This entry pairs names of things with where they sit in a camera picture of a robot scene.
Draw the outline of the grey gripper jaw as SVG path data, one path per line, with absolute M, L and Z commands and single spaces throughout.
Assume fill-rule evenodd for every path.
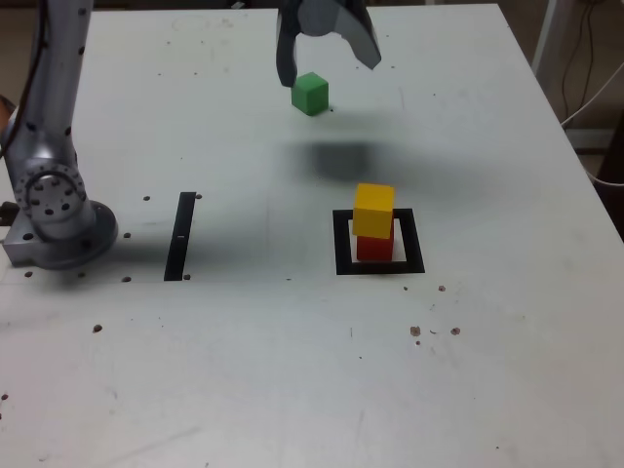
M 365 1 L 302 1 L 297 19 L 301 32 L 307 36 L 340 35 L 349 44 L 355 58 L 368 69 L 375 69 L 381 62 Z
M 287 88 L 293 87 L 297 76 L 295 44 L 302 33 L 298 19 L 301 3 L 301 0 L 286 0 L 278 8 L 276 68 L 281 84 Z

